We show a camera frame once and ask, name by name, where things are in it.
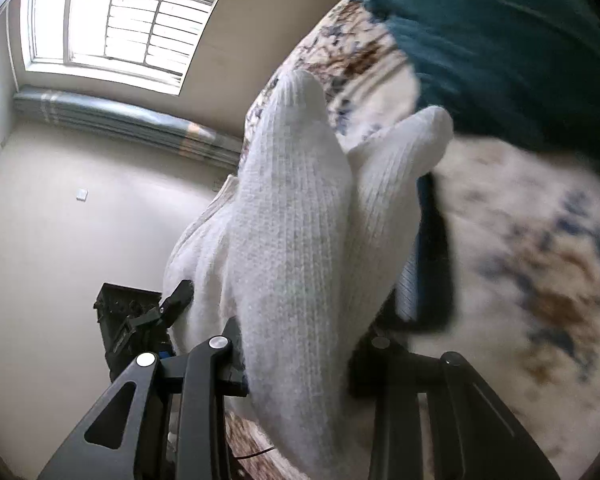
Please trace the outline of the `white knit sweater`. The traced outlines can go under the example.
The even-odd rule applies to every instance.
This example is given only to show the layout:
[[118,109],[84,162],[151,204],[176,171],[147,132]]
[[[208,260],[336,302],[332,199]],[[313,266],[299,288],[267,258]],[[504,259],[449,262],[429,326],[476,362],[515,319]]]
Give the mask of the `white knit sweater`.
[[249,385],[237,411],[312,479],[368,474],[348,364],[413,249],[417,182],[452,136],[449,113],[430,106],[344,150],[321,84],[289,73],[242,169],[166,264],[165,292],[194,285],[170,330],[174,349],[189,352],[237,318]]

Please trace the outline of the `dark folded clothes stack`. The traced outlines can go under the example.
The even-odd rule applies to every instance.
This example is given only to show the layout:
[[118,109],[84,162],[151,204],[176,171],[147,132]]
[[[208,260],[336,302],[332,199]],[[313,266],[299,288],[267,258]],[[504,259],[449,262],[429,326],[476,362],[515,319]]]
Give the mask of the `dark folded clothes stack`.
[[452,258],[434,176],[418,179],[417,191],[422,218],[410,258],[376,318],[381,330],[440,332],[453,316]]

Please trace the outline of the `floral fleece bed blanket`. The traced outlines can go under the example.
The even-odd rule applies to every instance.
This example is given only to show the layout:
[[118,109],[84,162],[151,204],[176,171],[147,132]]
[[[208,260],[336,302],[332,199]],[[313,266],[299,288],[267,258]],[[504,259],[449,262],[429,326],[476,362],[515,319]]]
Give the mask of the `floral fleece bed blanket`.
[[[344,150],[413,113],[419,94],[388,29],[340,0],[252,103],[239,169],[277,77],[295,68],[321,81]],[[460,133],[434,176],[454,308],[410,347],[460,352],[560,478],[600,479],[600,177],[574,157]]]

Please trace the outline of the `grey striped left curtain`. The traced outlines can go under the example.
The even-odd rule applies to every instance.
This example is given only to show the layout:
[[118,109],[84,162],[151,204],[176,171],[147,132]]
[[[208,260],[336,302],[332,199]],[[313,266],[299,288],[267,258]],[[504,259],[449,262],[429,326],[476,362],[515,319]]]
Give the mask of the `grey striped left curtain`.
[[242,141],[208,127],[136,105],[60,90],[23,87],[14,94],[23,117],[168,151],[215,167],[235,169]]

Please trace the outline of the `window with metal bars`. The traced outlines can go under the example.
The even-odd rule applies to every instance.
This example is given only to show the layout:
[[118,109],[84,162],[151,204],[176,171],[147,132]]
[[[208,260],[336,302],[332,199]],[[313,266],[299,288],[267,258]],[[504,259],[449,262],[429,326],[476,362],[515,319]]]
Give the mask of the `window with metal bars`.
[[28,72],[180,93],[218,0],[20,0]]

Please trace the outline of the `dark teal fleece blanket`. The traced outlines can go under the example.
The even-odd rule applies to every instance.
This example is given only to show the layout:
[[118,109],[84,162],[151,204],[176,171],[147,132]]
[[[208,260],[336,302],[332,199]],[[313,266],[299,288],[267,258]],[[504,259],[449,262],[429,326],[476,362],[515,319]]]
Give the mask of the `dark teal fleece blanket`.
[[600,0],[350,0],[411,61],[419,107],[600,174]]

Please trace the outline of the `white wall switch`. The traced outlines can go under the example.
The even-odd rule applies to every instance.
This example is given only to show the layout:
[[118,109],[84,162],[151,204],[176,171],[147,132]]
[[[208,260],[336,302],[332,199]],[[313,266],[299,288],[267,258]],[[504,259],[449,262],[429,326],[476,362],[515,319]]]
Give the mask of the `white wall switch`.
[[88,197],[88,191],[85,188],[79,188],[76,191],[76,199],[79,202],[85,202],[87,200]]

